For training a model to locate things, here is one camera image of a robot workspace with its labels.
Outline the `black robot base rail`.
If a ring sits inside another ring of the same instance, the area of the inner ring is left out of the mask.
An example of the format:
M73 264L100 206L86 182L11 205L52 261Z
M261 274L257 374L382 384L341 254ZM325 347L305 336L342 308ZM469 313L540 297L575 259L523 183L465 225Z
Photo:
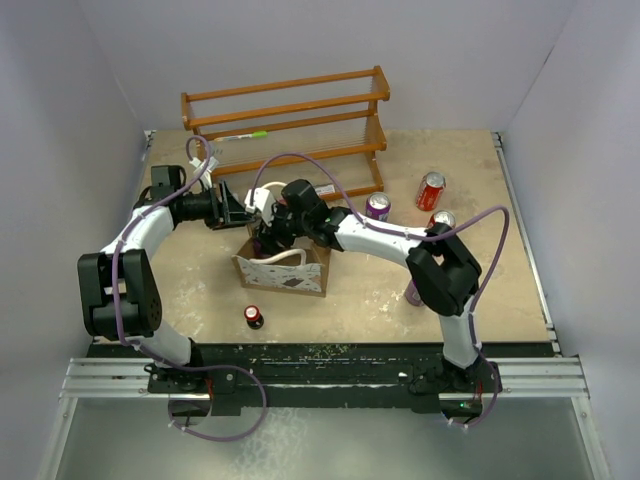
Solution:
M237 416L242 409L405 409L476 418L483 400L506 388L517 361L550 359L549 342L489 343L467 370L448 364L439 343L205 344L189 371L159 367L115 344L89 347L91 359L112 360L113 380L141 367L139 393L165 395L180 416Z

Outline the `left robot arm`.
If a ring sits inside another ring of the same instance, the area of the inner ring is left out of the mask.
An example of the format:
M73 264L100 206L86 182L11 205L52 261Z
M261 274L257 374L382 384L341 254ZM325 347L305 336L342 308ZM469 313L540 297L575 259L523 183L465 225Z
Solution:
M202 221L212 230L244 227L252 216L227 185L192 182L179 165L151 169L151 185L140 194L130 220L109 245L77 262L84 326L89 335L118 341L171 368L171 381L184 392L202 387L203 357L190 338L163 320L160 293L150 259L183 222Z

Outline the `canvas tote bag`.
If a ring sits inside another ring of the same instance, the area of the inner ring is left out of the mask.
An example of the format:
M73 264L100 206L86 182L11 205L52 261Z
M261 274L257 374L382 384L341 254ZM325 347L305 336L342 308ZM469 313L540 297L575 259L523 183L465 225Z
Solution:
M304 241L283 252L267 254L258 247L257 228L247 229L250 238L231 256L243 288L326 296L331 258L328 248Z

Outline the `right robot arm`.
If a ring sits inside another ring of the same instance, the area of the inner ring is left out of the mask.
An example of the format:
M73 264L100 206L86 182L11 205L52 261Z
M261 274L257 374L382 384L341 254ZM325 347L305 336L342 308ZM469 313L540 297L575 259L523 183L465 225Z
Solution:
M481 345L469 314L479 292L481 267L449 226L401 227L330 207L303 179L286 184L282 196L280 203L269 189L254 188L245 197L246 210L260 217L256 237L263 253L278 253L307 238L323 248L367 254L407 268L422 303L438 314L448 362L446 383L467 391L479 381Z

